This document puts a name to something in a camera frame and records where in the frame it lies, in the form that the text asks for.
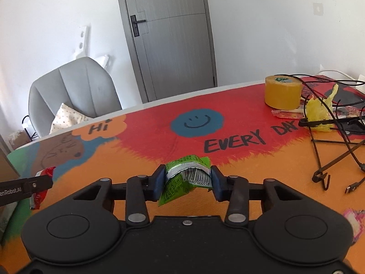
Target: cushion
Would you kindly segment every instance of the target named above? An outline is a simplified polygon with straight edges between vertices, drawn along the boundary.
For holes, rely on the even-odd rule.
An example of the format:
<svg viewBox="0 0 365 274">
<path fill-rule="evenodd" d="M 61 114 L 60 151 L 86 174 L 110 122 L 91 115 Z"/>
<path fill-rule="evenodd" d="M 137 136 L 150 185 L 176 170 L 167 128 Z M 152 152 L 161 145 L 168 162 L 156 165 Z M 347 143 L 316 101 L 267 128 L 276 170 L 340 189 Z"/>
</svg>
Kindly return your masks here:
<svg viewBox="0 0 365 274">
<path fill-rule="evenodd" d="M 52 122 L 51 131 L 49 133 L 52 134 L 58 130 L 66 129 L 90 119 L 90 117 L 87 117 L 62 103 Z"/>
</svg>

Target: blue circle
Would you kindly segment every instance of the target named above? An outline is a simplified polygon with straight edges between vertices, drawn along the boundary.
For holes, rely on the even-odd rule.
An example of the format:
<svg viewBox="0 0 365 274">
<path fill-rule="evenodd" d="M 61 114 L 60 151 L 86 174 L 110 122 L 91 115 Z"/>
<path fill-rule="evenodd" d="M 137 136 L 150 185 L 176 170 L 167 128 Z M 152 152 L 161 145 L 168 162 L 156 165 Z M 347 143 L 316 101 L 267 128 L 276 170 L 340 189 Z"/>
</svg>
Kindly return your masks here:
<svg viewBox="0 0 365 274">
<path fill-rule="evenodd" d="M 180 114 L 171 122 L 171 129 L 183 137 L 212 134 L 223 127 L 223 116 L 211 109 L 195 109 Z"/>
</svg>

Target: door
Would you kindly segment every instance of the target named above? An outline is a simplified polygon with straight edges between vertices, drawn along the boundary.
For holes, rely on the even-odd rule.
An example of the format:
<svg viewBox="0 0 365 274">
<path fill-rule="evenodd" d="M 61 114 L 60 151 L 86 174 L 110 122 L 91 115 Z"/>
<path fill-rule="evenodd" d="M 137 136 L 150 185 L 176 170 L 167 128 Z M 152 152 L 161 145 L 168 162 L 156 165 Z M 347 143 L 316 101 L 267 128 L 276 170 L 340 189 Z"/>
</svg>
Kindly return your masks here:
<svg viewBox="0 0 365 274">
<path fill-rule="evenodd" d="M 204 0 L 125 0 L 149 101 L 215 86 Z"/>
</svg>

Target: barcode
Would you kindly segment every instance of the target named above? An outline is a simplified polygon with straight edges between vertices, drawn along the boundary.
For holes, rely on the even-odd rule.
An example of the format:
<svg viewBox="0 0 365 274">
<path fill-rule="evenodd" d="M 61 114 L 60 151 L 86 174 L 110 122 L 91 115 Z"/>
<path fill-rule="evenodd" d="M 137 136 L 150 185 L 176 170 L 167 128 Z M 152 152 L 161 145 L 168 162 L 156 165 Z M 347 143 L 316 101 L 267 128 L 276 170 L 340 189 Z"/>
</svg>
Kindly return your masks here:
<svg viewBox="0 0 365 274">
<path fill-rule="evenodd" d="M 187 180 L 194 185 L 212 188 L 212 181 L 208 174 L 198 168 L 189 168 L 183 171 Z"/>
</svg>

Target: gray chair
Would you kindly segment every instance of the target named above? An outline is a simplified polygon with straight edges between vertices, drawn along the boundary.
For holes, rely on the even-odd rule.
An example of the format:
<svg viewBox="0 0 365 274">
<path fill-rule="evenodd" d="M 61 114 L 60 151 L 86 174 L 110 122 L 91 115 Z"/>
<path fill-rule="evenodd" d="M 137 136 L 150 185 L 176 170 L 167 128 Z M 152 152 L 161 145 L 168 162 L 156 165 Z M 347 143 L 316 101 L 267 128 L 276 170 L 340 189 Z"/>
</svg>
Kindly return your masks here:
<svg viewBox="0 0 365 274">
<path fill-rule="evenodd" d="M 28 109 L 39 137 L 49 134 L 61 103 L 91 118 L 122 109 L 109 74 L 87 57 L 65 64 L 33 82 Z"/>
</svg>

